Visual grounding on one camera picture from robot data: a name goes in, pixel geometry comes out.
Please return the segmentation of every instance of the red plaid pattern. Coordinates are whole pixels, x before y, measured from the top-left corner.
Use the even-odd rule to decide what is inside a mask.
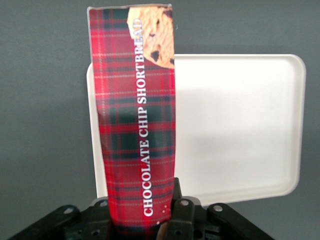
[[[175,75],[145,59],[146,104],[137,103],[135,46],[128,8],[88,12],[95,97],[110,214],[124,236],[154,239],[171,216],[176,146]],[[148,136],[139,135],[138,107]],[[152,216],[145,216],[140,141],[149,141]]]

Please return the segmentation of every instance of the tartan packaging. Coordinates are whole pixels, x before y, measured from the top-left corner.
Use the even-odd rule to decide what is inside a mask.
[[[172,9],[90,7],[88,24],[112,222],[122,236],[155,239],[174,189]]]

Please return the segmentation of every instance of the cookie image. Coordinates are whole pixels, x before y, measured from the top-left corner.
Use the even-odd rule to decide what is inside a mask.
[[[136,38],[133,21],[142,22],[143,56],[152,63],[173,69],[175,67],[174,29],[171,6],[131,7],[127,24],[132,39]]]

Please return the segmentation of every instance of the chocolate chip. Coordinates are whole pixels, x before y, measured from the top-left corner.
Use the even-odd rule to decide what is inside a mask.
[[[151,53],[151,57],[154,59],[154,61],[158,61],[159,58],[159,51],[154,51]]]
[[[172,10],[164,11],[163,14],[172,19]]]

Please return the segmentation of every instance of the gray wall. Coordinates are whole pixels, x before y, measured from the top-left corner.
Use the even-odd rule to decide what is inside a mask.
[[[86,10],[152,2],[0,2],[0,239],[61,205],[84,210],[96,197],[86,86],[90,63]],[[171,3],[178,54],[290,53],[304,60],[298,187],[287,196],[231,206],[277,240],[319,239],[320,1]]]

